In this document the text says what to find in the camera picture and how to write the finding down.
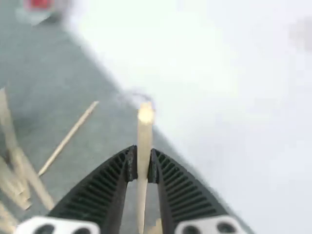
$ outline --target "plier jaw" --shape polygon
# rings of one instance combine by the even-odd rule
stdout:
[[[151,150],[148,182],[158,185],[163,234],[179,223],[228,215],[205,186],[166,154]],[[96,223],[101,234],[118,234],[127,184],[137,179],[137,147],[130,146],[102,163],[48,214]]]

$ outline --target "stack of sticks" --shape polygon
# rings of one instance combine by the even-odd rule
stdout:
[[[29,201],[31,195],[28,185],[30,184],[34,188],[45,208],[51,210],[54,207],[54,202],[39,176],[46,172],[48,167],[68,143],[70,138],[75,134],[77,129],[92,113],[97,104],[98,101],[93,102],[87,111],[81,116],[65,139],[55,149],[38,175],[18,144],[11,118],[11,112],[8,107],[5,88],[2,88],[0,90],[0,124],[4,133],[5,144],[9,155],[8,158],[10,159],[9,161],[12,167],[10,167],[10,165],[7,164],[7,161],[0,156],[0,190],[20,208],[27,210],[31,206],[31,202]],[[0,230],[10,234],[14,232],[16,225],[18,225],[18,221],[8,212],[7,208],[0,201]]]

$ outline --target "red object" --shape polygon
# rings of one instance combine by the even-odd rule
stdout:
[[[48,9],[52,5],[52,0],[29,0],[30,7],[36,9]]]

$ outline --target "popsicle stick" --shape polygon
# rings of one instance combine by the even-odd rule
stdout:
[[[25,191],[21,194],[21,197],[24,197],[26,199],[30,198],[30,192],[27,184],[28,180],[34,187],[44,206],[47,209],[51,210],[54,207],[54,202],[17,142],[11,118],[11,112],[7,104],[4,88],[0,90],[0,122],[5,136],[5,143],[7,149],[11,153],[12,162],[16,170],[16,174],[22,181],[25,188]],[[19,197],[13,196],[10,190],[7,189],[7,187],[3,187],[3,189],[11,199],[15,199],[16,202],[18,202]]]
[[[52,155],[49,157],[49,159],[46,161],[44,166],[40,169],[38,175],[41,176],[46,172],[46,170],[49,168],[49,166],[53,163],[53,161],[56,159],[56,157],[59,155],[59,153],[62,151],[62,149],[65,147],[65,145],[69,142],[69,140],[72,138],[72,136],[76,133],[76,131],[79,129],[79,127],[85,122],[87,117],[93,112],[94,108],[98,105],[98,101],[94,101],[90,107],[84,112],[84,114],[80,117],[78,122],[73,126],[73,128],[69,131],[67,136],[62,140],[62,142],[59,144],[59,146],[54,150]]]
[[[19,195],[24,191],[21,182],[18,180],[16,175],[12,173],[11,169],[8,167],[4,159],[0,156],[0,177],[5,179],[8,187],[14,192],[14,194]]]
[[[11,187],[8,187],[4,178],[0,178],[0,190],[8,196],[13,202],[15,202],[23,210],[27,210],[30,207],[30,203],[22,195],[17,195],[14,191],[11,190]]]
[[[147,174],[153,142],[154,111],[151,102],[141,104],[137,115],[137,226],[144,232]]]
[[[17,152],[15,151],[19,147],[19,144],[15,136],[13,121],[10,109],[8,107],[5,88],[2,88],[0,90],[0,123],[4,133],[6,147],[11,153],[14,171],[23,186],[23,194],[26,198],[30,198],[30,192],[26,181],[21,155],[17,154]]]

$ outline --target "cut stick end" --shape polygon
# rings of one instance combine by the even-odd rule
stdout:
[[[137,118],[144,124],[152,124],[154,122],[154,110],[151,102],[144,102],[141,104]]]

